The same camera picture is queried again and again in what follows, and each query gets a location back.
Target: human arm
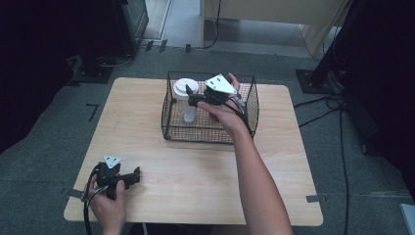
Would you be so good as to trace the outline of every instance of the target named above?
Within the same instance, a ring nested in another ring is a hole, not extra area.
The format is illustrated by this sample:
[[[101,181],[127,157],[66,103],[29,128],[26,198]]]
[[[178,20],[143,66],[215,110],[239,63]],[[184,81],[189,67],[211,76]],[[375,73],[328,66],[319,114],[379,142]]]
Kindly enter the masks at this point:
[[[94,175],[89,185],[89,192],[94,192],[94,183],[97,175]],[[103,228],[103,235],[119,235],[125,223],[125,184],[120,180],[115,189],[115,200],[109,199],[105,193],[97,194],[90,203],[92,212],[98,219]]]
[[[238,90],[235,76],[228,76]],[[215,115],[233,140],[241,203],[250,234],[292,234],[284,202],[244,122],[225,106],[200,102],[198,107]]]

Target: gray carpet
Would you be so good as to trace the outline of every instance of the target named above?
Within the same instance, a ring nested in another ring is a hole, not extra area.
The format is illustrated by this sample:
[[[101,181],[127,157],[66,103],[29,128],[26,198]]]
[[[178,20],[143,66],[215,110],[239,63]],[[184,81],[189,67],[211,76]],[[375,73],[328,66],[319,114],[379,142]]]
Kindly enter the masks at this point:
[[[253,74],[258,83],[289,87],[293,103],[321,95],[302,94],[295,69],[313,70],[319,61],[270,55],[158,48],[140,50],[126,66],[115,68],[108,84],[64,87],[28,136],[0,159],[0,234],[85,234],[82,222],[64,219],[77,177],[101,111],[117,77],[166,78],[168,71],[229,71]],[[99,108],[89,121],[94,107]],[[324,102],[299,107],[299,123],[328,111]],[[350,190],[348,234],[408,234],[400,203],[414,204],[400,172],[379,156],[364,156],[351,117],[343,113],[346,169]],[[334,112],[300,129],[324,223],[295,227],[296,234],[343,234],[346,187],[340,138],[340,114]],[[124,233],[131,224],[127,224]],[[100,229],[93,223],[94,234]]]

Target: human hand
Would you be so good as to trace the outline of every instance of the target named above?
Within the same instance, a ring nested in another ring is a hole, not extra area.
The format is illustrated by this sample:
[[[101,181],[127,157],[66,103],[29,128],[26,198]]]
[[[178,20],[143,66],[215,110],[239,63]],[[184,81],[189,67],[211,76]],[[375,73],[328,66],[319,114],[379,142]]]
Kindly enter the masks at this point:
[[[233,87],[235,88],[235,90],[239,92],[241,85],[239,84],[236,77],[230,72],[228,73],[228,77],[231,79],[231,83]],[[235,97],[234,94],[229,95],[230,99],[233,99],[234,97]],[[239,109],[236,103],[232,102],[231,100],[228,100],[226,104],[236,110]],[[235,114],[235,112],[229,109],[228,107],[224,105],[214,106],[203,101],[198,103],[198,107],[201,108],[202,110],[205,110],[215,115],[219,119],[220,123],[223,125],[223,128],[225,128],[226,132],[229,135],[231,135],[232,138],[234,137],[236,133],[239,133],[241,131],[249,133],[244,122],[241,120],[241,118],[238,117]]]
[[[96,180],[97,175],[95,174],[89,185],[90,193],[95,191],[94,184]],[[116,185],[115,200],[109,199],[105,191],[97,194],[91,200],[90,207],[103,228],[103,235],[121,234],[126,218],[124,192],[125,184],[123,180],[120,180]]]

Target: black cable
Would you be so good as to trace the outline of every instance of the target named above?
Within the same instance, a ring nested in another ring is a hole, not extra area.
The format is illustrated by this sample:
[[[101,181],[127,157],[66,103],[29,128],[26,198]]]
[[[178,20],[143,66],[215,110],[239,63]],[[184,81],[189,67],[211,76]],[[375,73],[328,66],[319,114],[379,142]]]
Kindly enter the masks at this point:
[[[219,0],[219,6],[217,7],[217,17],[216,17],[216,37],[214,38],[214,41],[207,47],[203,47],[202,49],[208,49],[211,46],[214,45],[214,43],[216,43],[217,38],[219,37],[219,16],[220,16],[220,5],[222,3],[222,0]]]
[[[126,61],[126,62],[124,62],[124,63],[121,63],[121,64],[114,64],[114,65],[105,65],[105,64],[100,64],[100,67],[103,67],[103,68],[116,68],[116,67],[123,67],[123,66],[127,65],[127,64],[131,61],[131,59],[132,59],[132,56],[129,56],[129,57],[128,57],[128,59],[127,59],[127,61]]]
[[[345,160],[345,146],[343,141],[343,107],[340,109],[340,143],[342,148],[342,161],[343,161],[343,173],[345,175],[345,185],[346,185],[346,211],[345,211],[345,232],[347,234],[348,231],[348,208],[349,208],[349,190],[348,190],[348,177],[346,171],[346,160]]]
[[[323,114],[320,117],[316,117],[316,118],[314,118],[312,120],[309,120],[309,121],[307,121],[307,122],[299,125],[299,127],[305,126],[306,124],[309,124],[309,123],[311,123],[311,122],[313,122],[313,121],[315,121],[317,119],[320,119],[320,118],[322,118],[322,117],[324,117],[324,116],[326,116],[326,115],[328,115],[328,114],[330,114],[332,112],[340,111],[340,143],[341,143],[343,173],[344,173],[344,176],[345,176],[345,188],[346,188],[345,230],[344,230],[344,235],[346,235],[347,234],[347,231],[348,231],[348,211],[349,211],[349,205],[350,205],[350,193],[349,193],[349,186],[348,186],[348,176],[347,176],[346,159],[345,159],[345,145],[344,145],[344,137],[343,137],[343,110],[344,110],[345,103],[344,102],[340,103],[339,100],[332,99],[333,96],[334,95],[332,95],[332,96],[326,96],[326,97],[321,97],[321,98],[316,99],[316,100],[311,100],[311,101],[303,102],[303,103],[300,103],[300,104],[295,105],[295,108],[296,107],[300,107],[300,106],[305,105],[305,104],[312,104],[312,103],[315,103],[315,102],[318,102],[318,101],[321,101],[321,100],[326,100],[326,106],[330,109],[329,112]],[[332,101],[333,100],[336,101],[339,106],[338,107],[335,107],[335,108],[334,107],[331,107],[329,105],[329,101],[331,101],[331,100]]]
[[[108,187],[109,187],[109,185],[107,185],[107,186],[104,186],[104,187],[101,187],[101,188],[97,189],[97,190],[94,192],[94,194],[92,194],[92,196],[89,198],[89,200],[88,200],[88,207],[89,207],[89,205],[91,204],[92,199],[93,199],[93,198],[94,198],[97,194],[102,193],[104,190],[108,189]]]
[[[230,101],[232,101],[235,105],[236,105],[236,107],[238,107],[238,110],[239,110],[239,112],[241,113],[242,112],[242,110],[241,110],[241,107],[240,107],[240,105],[238,104],[238,103],[236,103],[236,101],[234,101],[233,99],[229,99]]]
[[[345,65],[346,64],[346,59],[345,58],[337,58],[336,57],[336,38],[337,38],[337,31],[338,31],[339,27],[336,27],[336,31],[335,31],[335,36],[334,36],[334,40],[333,40],[333,58],[335,59],[335,62],[338,65]]]
[[[95,165],[95,167],[91,171],[91,174],[89,175],[88,182],[86,183],[86,186],[85,186],[85,193],[81,199],[81,201],[83,201],[83,221],[85,223],[85,229],[86,229],[87,235],[92,235],[92,229],[91,229],[91,224],[89,222],[89,209],[88,209],[90,200],[86,200],[86,199],[89,197],[89,185],[91,184],[92,177],[96,173],[97,169],[99,169],[98,164]]]
[[[226,102],[223,102],[223,101],[217,99],[215,96],[209,95],[209,97],[212,98],[214,101],[218,102],[219,104],[224,105],[227,108],[229,108],[231,111],[233,111],[244,122],[245,126],[247,127],[248,132],[250,133],[250,136],[253,136],[254,133],[251,130],[250,124],[248,123],[248,119],[244,116],[244,114],[242,114],[241,112],[238,112],[232,106],[226,104]]]
[[[308,121],[306,121],[305,123],[303,123],[303,124],[300,124],[299,125],[299,127],[303,127],[303,126],[305,126],[305,125],[307,125],[307,124],[310,124],[310,123],[312,123],[312,122],[314,122],[314,121],[316,121],[316,120],[319,120],[319,119],[321,119],[322,117],[324,117],[324,116],[326,116],[326,115],[329,115],[329,114],[331,114],[332,112],[334,112],[335,110],[331,110],[331,111],[328,111],[327,113],[325,113],[325,114],[323,114],[322,116],[320,116],[320,117],[315,117],[315,118],[313,118],[313,119],[311,119],[311,120],[308,120]]]
[[[76,56],[72,56],[67,58],[67,62],[70,63],[70,68],[73,69],[74,65],[76,64]]]
[[[322,101],[322,100],[330,99],[330,98],[332,98],[332,97],[334,97],[334,96],[336,96],[336,95],[337,95],[337,94],[335,94],[335,95],[330,95],[330,96],[323,96],[323,97],[318,98],[318,99],[315,99],[315,100],[305,101],[305,102],[302,102],[302,103],[299,103],[299,104],[294,105],[294,109],[295,109],[295,108],[298,108],[298,107],[300,107],[300,106],[303,106],[303,105],[308,105],[308,104],[312,104],[312,103],[315,103],[315,102],[318,102],[318,101]]]

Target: clear plastic cup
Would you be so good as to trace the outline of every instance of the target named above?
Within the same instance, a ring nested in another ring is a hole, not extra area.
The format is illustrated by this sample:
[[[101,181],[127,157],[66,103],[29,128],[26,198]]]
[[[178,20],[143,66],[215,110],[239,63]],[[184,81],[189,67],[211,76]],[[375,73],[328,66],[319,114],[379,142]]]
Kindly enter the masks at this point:
[[[196,118],[196,107],[189,106],[189,96],[186,93],[186,85],[192,89],[193,93],[197,93],[199,90],[199,84],[197,81],[190,78],[180,78],[174,83],[174,96],[177,99],[177,106],[183,116],[184,121],[192,122]]]

